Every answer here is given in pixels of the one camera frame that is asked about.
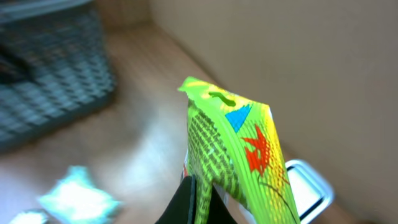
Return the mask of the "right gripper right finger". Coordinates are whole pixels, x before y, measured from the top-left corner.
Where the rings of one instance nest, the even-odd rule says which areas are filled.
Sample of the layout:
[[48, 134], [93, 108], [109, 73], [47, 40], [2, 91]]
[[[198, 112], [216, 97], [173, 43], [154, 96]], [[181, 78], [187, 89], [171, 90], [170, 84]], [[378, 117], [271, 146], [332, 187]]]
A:
[[209, 224], [237, 224], [235, 219], [229, 213], [224, 197], [226, 192], [217, 185], [212, 188]]

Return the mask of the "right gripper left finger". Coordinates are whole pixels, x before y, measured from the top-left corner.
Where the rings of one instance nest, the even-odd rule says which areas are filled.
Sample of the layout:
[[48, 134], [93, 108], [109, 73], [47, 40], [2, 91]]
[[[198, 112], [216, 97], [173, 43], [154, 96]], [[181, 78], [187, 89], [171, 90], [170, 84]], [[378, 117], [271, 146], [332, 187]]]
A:
[[181, 181], [165, 211], [155, 224], [194, 224], [197, 179], [186, 176]]

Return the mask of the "green snack bag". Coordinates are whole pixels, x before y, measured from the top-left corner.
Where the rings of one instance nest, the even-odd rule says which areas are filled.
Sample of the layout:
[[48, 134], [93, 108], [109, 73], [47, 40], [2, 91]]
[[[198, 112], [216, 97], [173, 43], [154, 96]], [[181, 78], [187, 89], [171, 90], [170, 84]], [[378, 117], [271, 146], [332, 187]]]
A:
[[300, 223], [269, 105], [187, 77], [187, 153], [182, 175], [195, 179], [194, 223], [208, 223], [221, 187], [257, 223]]

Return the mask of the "light blue tissue pack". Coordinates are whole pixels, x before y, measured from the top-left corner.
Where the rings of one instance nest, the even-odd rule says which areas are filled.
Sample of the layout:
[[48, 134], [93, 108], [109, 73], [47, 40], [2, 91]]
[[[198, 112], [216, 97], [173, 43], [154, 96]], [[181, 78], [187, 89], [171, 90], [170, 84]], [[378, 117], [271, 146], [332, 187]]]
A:
[[84, 166], [70, 166], [39, 204], [61, 223], [112, 223], [122, 203], [94, 184]]

